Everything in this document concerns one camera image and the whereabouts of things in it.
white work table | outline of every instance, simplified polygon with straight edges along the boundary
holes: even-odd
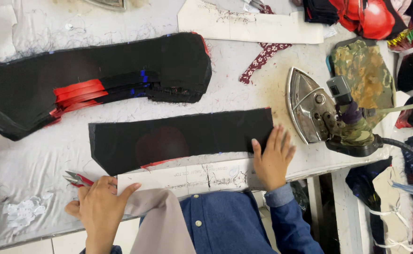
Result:
[[[277,14],[296,10],[291,2],[266,0]],[[150,0],[139,9],[125,12],[101,9],[81,0],[1,0],[11,3],[17,15],[14,45],[23,56],[58,49],[107,45],[140,39],[155,38],[177,29],[177,13],[184,0]],[[223,9],[243,11],[240,0],[215,1]],[[304,179],[350,165],[364,164],[389,155],[388,148],[379,149],[367,158],[353,158],[329,151],[323,143],[307,146],[298,137],[286,108],[286,83],[291,66],[306,72],[324,86],[330,78],[325,64],[334,45],[355,37],[337,26],[338,34],[318,45],[293,45],[278,51],[261,70],[254,73],[249,85],[238,81],[262,48],[258,43],[206,40],[213,69],[208,90],[198,103],[156,103],[147,98],[128,99],[70,112],[58,124],[43,128],[24,139],[13,142],[0,137],[0,246],[51,236],[82,228],[74,217],[66,214],[64,206],[77,198],[77,188],[63,179],[66,170],[82,173],[97,180],[106,172],[91,158],[89,123],[134,122],[181,115],[248,110],[271,107],[275,124],[284,124],[293,134],[298,146],[289,166],[289,179]],[[393,55],[385,42],[379,43],[384,60],[393,70]],[[377,128],[375,133],[387,136]],[[201,155],[178,159],[161,167],[194,165],[248,158],[248,153]],[[27,197],[42,197],[53,193],[45,201],[47,212],[36,217],[29,226],[8,228],[4,203],[16,203]]]

steam iron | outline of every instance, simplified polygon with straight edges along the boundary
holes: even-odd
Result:
[[[327,141],[331,127],[326,126],[323,114],[328,112],[329,118],[335,118],[334,101],[324,88],[295,67],[291,68],[287,86],[288,110],[302,141],[307,145]]]
[[[95,4],[111,10],[125,10],[125,0],[85,0],[88,3]]]

white string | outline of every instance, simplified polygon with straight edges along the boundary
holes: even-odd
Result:
[[[374,244],[381,247],[381,248],[391,248],[391,247],[395,247],[395,246],[402,246],[403,248],[405,248],[407,251],[409,252],[413,252],[413,245],[409,244],[409,241],[405,240],[402,241],[400,243],[397,243],[393,240],[391,240],[390,238],[387,239],[388,242],[390,243],[389,245],[379,245],[378,243],[376,243],[376,241],[374,241]]]
[[[379,215],[379,216],[386,216],[386,215],[395,213],[398,216],[398,218],[404,223],[404,225],[406,225],[406,227],[409,228],[409,223],[399,212],[399,207],[395,207],[393,211],[380,212],[380,211],[373,211],[370,209],[369,212],[374,215]]]

person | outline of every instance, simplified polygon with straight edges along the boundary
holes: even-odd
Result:
[[[282,126],[274,127],[263,154],[257,140],[253,139],[252,145],[255,172],[267,190],[266,204],[270,207],[277,248],[284,254],[322,254],[286,183],[286,171],[296,150],[290,145],[289,132],[285,136]],[[117,185],[114,177],[103,176],[90,188],[79,188],[79,201],[66,206],[65,211],[80,219],[87,231],[86,248],[82,253],[122,253],[120,247],[113,246],[113,241],[125,205],[141,185],[135,183],[119,196],[112,194],[117,193],[114,185]],[[181,201],[180,207],[197,254],[275,253],[250,192],[192,195]]]

shirt cuff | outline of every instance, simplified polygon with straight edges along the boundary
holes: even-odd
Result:
[[[289,183],[275,190],[271,190],[264,195],[266,205],[269,207],[279,207],[288,204],[294,199],[293,191]]]

